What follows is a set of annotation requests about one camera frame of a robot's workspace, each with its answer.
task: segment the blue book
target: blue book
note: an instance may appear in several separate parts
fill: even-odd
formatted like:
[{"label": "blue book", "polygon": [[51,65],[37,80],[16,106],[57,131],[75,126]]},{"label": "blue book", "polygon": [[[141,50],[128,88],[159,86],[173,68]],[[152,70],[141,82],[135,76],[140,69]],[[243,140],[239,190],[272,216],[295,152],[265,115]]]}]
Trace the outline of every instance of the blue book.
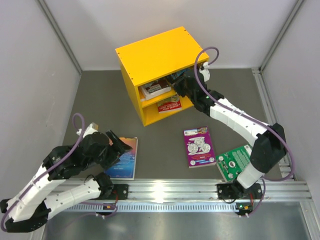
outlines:
[{"label": "blue book", "polygon": [[132,150],[124,153],[119,159],[120,161],[104,171],[111,179],[117,180],[133,180],[135,179],[136,159],[138,139],[120,137],[121,141],[132,147]]}]

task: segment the book cover illustration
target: book cover illustration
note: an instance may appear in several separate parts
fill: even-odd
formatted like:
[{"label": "book cover illustration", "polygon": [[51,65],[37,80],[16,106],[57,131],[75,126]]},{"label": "book cover illustration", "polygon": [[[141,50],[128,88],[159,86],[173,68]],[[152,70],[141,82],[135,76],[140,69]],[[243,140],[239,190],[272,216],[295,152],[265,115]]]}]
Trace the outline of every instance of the book cover illustration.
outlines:
[{"label": "book cover illustration", "polygon": [[109,175],[111,179],[118,180],[133,180],[135,178],[136,160],[137,160],[137,148],[138,139],[120,137],[120,139],[130,147],[132,150],[124,153],[119,159],[120,161],[104,171]]},{"label": "book cover illustration", "polygon": [[156,104],[158,106],[158,112],[160,114],[182,109],[180,97],[177,94],[161,100]]},{"label": "book cover illustration", "polygon": [[216,164],[215,153],[207,126],[185,130],[183,134],[189,168]]}]

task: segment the cable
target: cable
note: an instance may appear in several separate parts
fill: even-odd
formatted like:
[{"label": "cable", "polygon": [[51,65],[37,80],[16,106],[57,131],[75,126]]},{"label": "cable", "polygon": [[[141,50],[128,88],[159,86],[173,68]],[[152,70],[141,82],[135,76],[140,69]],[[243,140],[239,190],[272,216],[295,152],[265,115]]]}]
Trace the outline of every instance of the cable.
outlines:
[{"label": "cable", "polygon": [[263,124],[261,121],[256,120],[256,119],[254,119],[254,118],[252,118],[252,117],[250,117],[250,116],[248,116],[248,115],[242,114],[241,112],[239,112],[239,111],[237,111],[237,110],[234,110],[234,109],[232,109],[232,108],[230,108],[230,107],[228,107],[228,106],[226,106],[226,105],[218,102],[213,96],[211,96],[211,94],[210,94],[210,93],[204,88],[204,86],[201,84],[200,79],[199,79],[199,76],[198,76],[198,73],[197,73],[198,61],[199,61],[199,58],[200,58],[201,54],[203,54],[204,52],[206,52],[206,51],[208,51],[208,50],[210,50],[210,49],[216,50],[216,57],[215,57],[214,60],[212,60],[212,61],[209,62],[208,64],[210,65],[210,64],[214,63],[214,62],[218,59],[218,57],[219,57],[219,50],[218,50],[218,48],[216,48],[215,46],[209,46],[209,47],[204,48],[201,52],[199,52],[199,54],[198,54],[198,55],[196,56],[196,58],[195,58],[193,70],[194,70],[195,79],[196,79],[197,83],[199,84],[200,88],[203,90],[203,92],[204,92],[212,101],[214,101],[214,103],[220,105],[221,107],[223,107],[223,108],[225,108],[225,109],[227,109],[227,110],[229,110],[229,111],[233,111],[234,113],[236,113],[236,114],[238,114],[238,115],[242,115],[242,117],[244,117],[245,119],[248,119],[248,120],[250,120],[251,122],[256,123],[256,124],[258,124],[258,125],[266,128],[269,132],[271,132],[271,133],[283,144],[283,146],[285,147],[285,149],[287,150],[287,152],[288,152],[288,154],[289,154],[289,156],[290,156],[290,158],[291,158],[291,171],[290,171],[290,173],[289,173],[287,176],[285,176],[285,177],[283,177],[283,178],[280,178],[280,179],[270,179],[270,178],[268,178],[268,177],[264,177],[264,179],[269,180],[269,181],[273,181],[273,182],[284,181],[284,180],[289,179],[289,178],[294,174],[294,172],[295,172],[295,170],[296,170],[296,161],[295,161],[294,155],[293,155],[290,147],[289,147],[288,144],[282,139],[282,137],[280,137],[272,128],[270,128],[268,125]]},{"label": "cable", "polygon": [[226,201],[225,199],[221,198],[226,204],[233,204],[237,199],[233,199],[232,201]]},{"label": "cable", "polygon": [[110,207],[111,210],[116,208],[116,204],[113,204],[113,203],[98,203],[98,202],[83,201],[80,204]]},{"label": "cable", "polygon": [[84,184],[86,183],[86,181],[87,181],[87,179],[89,178],[89,177],[92,177],[94,180],[96,180],[96,178],[95,178],[95,176],[93,175],[93,174],[89,174],[86,178],[85,178],[85,180],[84,180]]},{"label": "cable", "polygon": [[6,213],[3,215],[2,219],[1,219],[1,223],[0,223],[0,227],[1,230],[4,232],[7,232],[7,229],[5,228],[5,219],[7,218],[7,216],[9,215],[9,213],[12,211],[12,209],[18,204],[18,202],[29,192],[29,190],[33,187],[33,184],[37,183],[41,178],[43,178],[47,173],[51,172],[53,169],[55,169],[56,167],[58,167],[59,165],[61,165],[65,160],[67,160],[70,155],[76,150],[76,148],[78,147],[78,145],[80,144],[80,142],[83,139],[83,136],[85,134],[85,119],[84,117],[80,114],[80,113],[75,113],[72,116],[72,123],[73,126],[75,125],[75,117],[79,117],[81,119],[81,133],[80,136],[78,137],[77,141],[75,142],[75,144],[73,145],[73,147],[71,148],[71,150],[60,160],[58,161],[56,164],[54,164],[53,166],[51,166],[47,171],[45,171],[44,173],[42,173],[40,176],[38,176],[33,182],[32,184],[30,184],[22,193],[21,195],[18,197],[18,200],[16,200],[10,207],[9,209],[6,211]]},{"label": "cable", "polygon": [[250,193],[250,204],[252,207],[254,206],[254,196],[252,195],[252,193]]},{"label": "cable", "polygon": [[266,194],[266,182],[263,178],[261,178],[261,181],[262,181],[262,185],[263,185],[263,192],[262,192],[262,196],[260,198],[260,201],[258,202],[258,204],[256,205],[256,207],[252,210],[252,212],[250,212],[248,214],[248,217],[251,216],[252,214],[254,214],[258,208],[261,206],[261,203],[262,203],[262,200],[264,199],[265,197],[265,194]]},{"label": "cable", "polygon": [[53,232],[51,227],[49,227],[49,230],[50,230],[51,235],[53,235],[53,236],[60,235],[64,230],[66,230],[68,227],[70,227],[73,223],[75,223],[76,221],[78,221],[81,218],[84,218],[86,216],[96,216],[96,217],[101,217],[102,219],[105,219],[105,218],[112,217],[113,215],[116,214],[117,211],[118,211],[118,207],[116,206],[114,211],[109,215],[101,215],[101,214],[94,213],[94,212],[88,212],[88,213],[82,214],[82,215],[76,217],[75,219],[71,220],[58,232]]}]

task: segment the red book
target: red book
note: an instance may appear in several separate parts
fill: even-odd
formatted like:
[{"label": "red book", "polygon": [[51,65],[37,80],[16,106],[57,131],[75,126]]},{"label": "red book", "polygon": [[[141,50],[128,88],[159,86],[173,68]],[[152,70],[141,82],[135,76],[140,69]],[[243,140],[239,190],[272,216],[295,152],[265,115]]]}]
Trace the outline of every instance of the red book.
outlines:
[{"label": "red book", "polygon": [[157,102],[157,106],[160,114],[182,110],[180,98],[177,94]]}]

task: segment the book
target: book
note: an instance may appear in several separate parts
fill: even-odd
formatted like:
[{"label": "book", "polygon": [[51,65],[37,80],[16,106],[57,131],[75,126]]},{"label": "book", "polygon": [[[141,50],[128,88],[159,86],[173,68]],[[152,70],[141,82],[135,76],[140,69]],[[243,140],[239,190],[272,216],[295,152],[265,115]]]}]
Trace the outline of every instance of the book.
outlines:
[{"label": "book", "polygon": [[216,165],[215,152],[207,126],[183,131],[189,168]]},{"label": "book", "polygon": [[182,109],[180,97],[178,94],[168,97],[164,100],[158,101],[156,104],[158,106],[158,112],[160,114],[178,111]]},{"label": "book", "polygon": [[226,182],[232,182],[250,163],[252,149],[244,145],[216,156],[217,166]]},{"label": "book", "polygon": [[132,150],[124,153],[119,162],[104,171],[110,176],[110,179],[116,180],[133,180],[135,179],[138,139],[120,137],[120,140],[132,147]]},{"label": "book", "polygon": [[171,87],[165,78],[149,82],[141,86],[141,91],[145,97],[145,100],[150,100],[161,94],[171,91]]}]

